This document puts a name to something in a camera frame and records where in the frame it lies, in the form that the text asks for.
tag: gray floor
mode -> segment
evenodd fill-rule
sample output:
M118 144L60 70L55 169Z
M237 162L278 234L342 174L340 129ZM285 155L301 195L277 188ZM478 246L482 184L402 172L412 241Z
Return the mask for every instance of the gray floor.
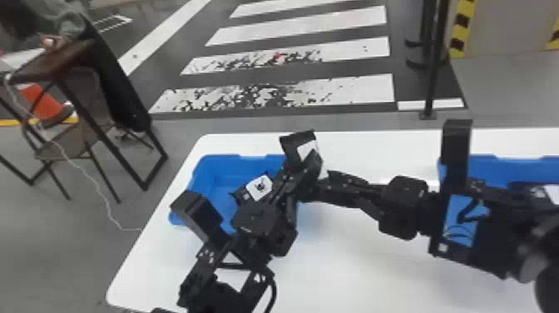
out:
M156 132L171 159L148 192L142 192L110 157L96 147L122 197L114 215L126 227L143 226L196 140L219 132L359 131L440 127L449 117L473 117L477 127L559 125L559 52L486 57L455 62L471 110L440 112L437 121L417 113L158 121ZM2 154L31 172L38 164L17 128L3 128ZM155 153L125 145L134 165L146 170ZM89 161L79 161L99 178ZM67 164L56 167L73 200L65 201L44 178L31 188L0 167L0 311L120 312L105 302L111 283L138 234L118 231L92 184Z

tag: cable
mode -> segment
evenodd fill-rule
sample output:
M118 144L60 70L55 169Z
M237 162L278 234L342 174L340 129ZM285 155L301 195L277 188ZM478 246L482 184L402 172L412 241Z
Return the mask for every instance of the cable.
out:
M468 235L464 235L464 234L444 234L443 235L445 238L447 239L453 239L453 238L468 238L470 241L473 241L473 238L471 238Z
M223 269L223 270L237 270L237 271L246 271L246 270L250 269L249 267L247 267L244 264L227 263L227 262L223 262L223 263L219 264L219 266L217 266L217 268L220 268L220 269Z
M269 286L272 288L272 296L270 297L270 302L268 302L264 313L270 313L272 311L272 308L275 304L275 299L278 297L278 286L275 285L275 281L273 278L270 278Z
M47 134L47 131L45 130L45 127L42 125L41 120L33 113L28 111L21 103L19 103L17 96L15 94L15 92L12 89L12 86L10 85L9 81L10 78L12 77L13 73L16 71L16 69L14 69L13 71L11 71L9 74L7 74L6 76L4 76L3 79L3 83L4 83L4 87L7 90L7 93L10 94L10 97L12 99L12 102L19 107L19 109L23 110L25 113L27 113L30 117L33 117L37 120L37 129L39 130L39 132L41 133L41 135L50 143L52 143L53 145L57 146L57 148L60 150L60 153L62 154L62 157L64 157L64 159L74 168L80 170L83 175L90 180L93 185L95 185L96 188L96 192L97 195L99 195L99 197L105 202L105 208L106 208L106 217L109 219L109 221L111 221L116 228L118 228L121 231L143 231L142 228L125 228L122 226L122 224L112 215L112 207L111 207L111 203L109 202L109 200L107 199L107 197L103 194L103 192L101 191L101 185L99 184L99 182L97 182L91 175L89 175L85 169L83 169L83 167L77 165L72 159L70 159L70 157L68 157L68 155L66 154L66 151L64 150L64 147L62 147L58 142L54 142ZM45 95L46 90L43 90L41 92L41 94L39 95L39 97L37 97L37 99L35 99L35 102L33 103L32 107L35 107L39 101L42 99L42 97Z
M461 229L461 230L467 232L468 235L470 235L471 237L473 237L473 232L470 231L469 229L467 229L464 225L452 225L452 226L449 226L449 227L447 227L447 229L444 230L443 233L444 233L444 234L447 234L449 231L451 231L452 229L455 229L455 228Z

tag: chair leg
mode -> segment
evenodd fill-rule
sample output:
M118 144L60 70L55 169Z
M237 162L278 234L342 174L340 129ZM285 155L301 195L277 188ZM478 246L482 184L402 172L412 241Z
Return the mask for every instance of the chair leg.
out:
M146 140L144 140L144 138L141 138L141 137L137 136L135 133L133 133L133 132L127 130L127 129L125 130L125 132L128 134L128 136L133 137L137 141L143 143L144 146L150 148L150 150L154 149L154 147L152 145L150 145Z
M60 192L64 195L66 200L70 201L71 197L68 195L68 192L66 191L64 186L61 184L61 182L58 180L58 177L56 175L54 175L54 171L51 169L52 162L42 161L42 164L47 169L48 175L50 175L51 178L54 180L54 183L57 184L58 189L60 189Z
M106 186L109 188L109 191L111 191L112 196L114 196L114 198L116 200L116 203L120 204L121 203L121 198L118 197L118 195L116 194L115 188L112 187L111 182L109 181L108 178L106 178L105 172L101 168L101 164L99 163L99 161L95 157L95 154L93 154L93 151L89 146L87 146L87 152L89 153L89 157L92 159L93 164L95 164L95 167L99 171L99 174L101 174L101 177L103 178L103 181L105 181Z

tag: orange object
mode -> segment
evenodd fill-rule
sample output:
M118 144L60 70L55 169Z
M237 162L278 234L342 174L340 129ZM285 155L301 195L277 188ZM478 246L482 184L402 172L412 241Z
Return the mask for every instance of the orange object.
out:
M19 92L29 103L33 104L41 94L42 87L37 84L30 84L20 87ZM33 113L40 120L49 120L61 114L63 108L64 106L60 102L46 93L35 107Z

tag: white table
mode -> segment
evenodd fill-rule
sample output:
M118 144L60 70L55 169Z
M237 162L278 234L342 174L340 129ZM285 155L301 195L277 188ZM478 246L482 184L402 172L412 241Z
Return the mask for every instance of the white table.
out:
M116 274L109 304L149 312L176 306L180 283L195 263L202 243L189 229L167 220L169 205L185 190L196 163L207 154L262 156L281 153L278 133L208 135L186 158L145 230ZM441 132L319 132L320 153L328 168L371 182L404 174L438 187L435 161ZM559 129L474 130L472 153L500 157L559 154ZM428 239L406 242L380 233L376 221L359 210L325 204L299 210L299 237L285 258L270 263L279 288L273 312L538 312L532 285L500 281L427 253ZM237 271L220 279L241 286ZM268 302L266 292L259 303Z

